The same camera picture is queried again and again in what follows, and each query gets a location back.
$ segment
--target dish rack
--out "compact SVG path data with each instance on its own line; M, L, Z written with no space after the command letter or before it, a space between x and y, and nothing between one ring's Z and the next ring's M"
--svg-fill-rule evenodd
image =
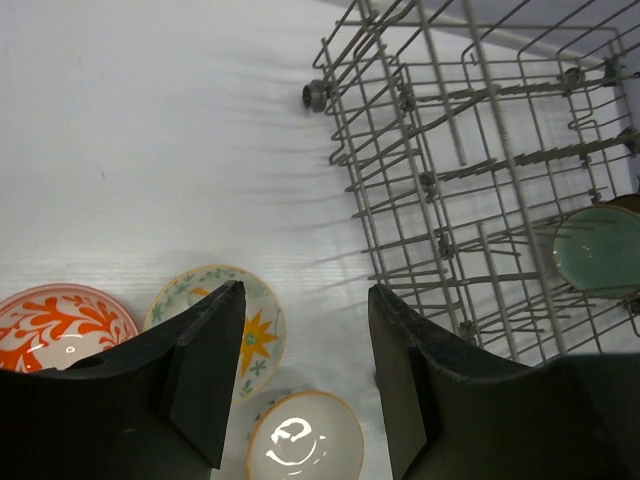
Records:
M370 280L528 365L635 349L639 302L574 290L552 244L571 212L634 190L640 24L619 24L640 2L493 2L488 23L481 3L354 0L322 39L302 100L335 121Z

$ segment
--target white bowl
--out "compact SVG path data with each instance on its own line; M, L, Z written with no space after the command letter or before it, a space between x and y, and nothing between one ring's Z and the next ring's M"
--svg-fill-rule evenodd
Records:
M335 395L294 393L259 419L249 441L249 480L356 480L364 437L353 410Z

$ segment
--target dishware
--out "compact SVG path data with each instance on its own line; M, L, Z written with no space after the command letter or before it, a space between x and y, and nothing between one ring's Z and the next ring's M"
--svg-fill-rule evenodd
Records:
M238 267L208 265L182 273L153 301L144 323L147 330L187 308L229 280L244 283L247 311L233 401L252 395L275 373L284 353L286 324L280 302L257 276Z
M364 437L358 417L340 398L310 390L284 397L257 418L247 451L248 480L356 480Z
M558 227L553 258L562 277L592 297L623 298L640 291L640 216L595 205Z
M609 200L606 204L630 210L635 214L640 214L640 193L620 195L613 200Z
M50 284L0 304L0 367L65 369L138 334L127 310L100 290Z

